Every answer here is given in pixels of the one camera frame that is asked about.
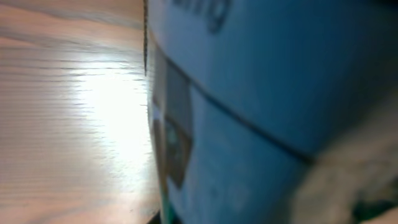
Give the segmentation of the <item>green 3M glove package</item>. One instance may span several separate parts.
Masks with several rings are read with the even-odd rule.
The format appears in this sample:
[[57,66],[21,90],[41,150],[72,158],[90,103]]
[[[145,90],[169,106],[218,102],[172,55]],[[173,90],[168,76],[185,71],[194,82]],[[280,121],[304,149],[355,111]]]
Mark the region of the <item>green 3M glove package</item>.
[[157,223],[397,222],[397,2],[147,0]]

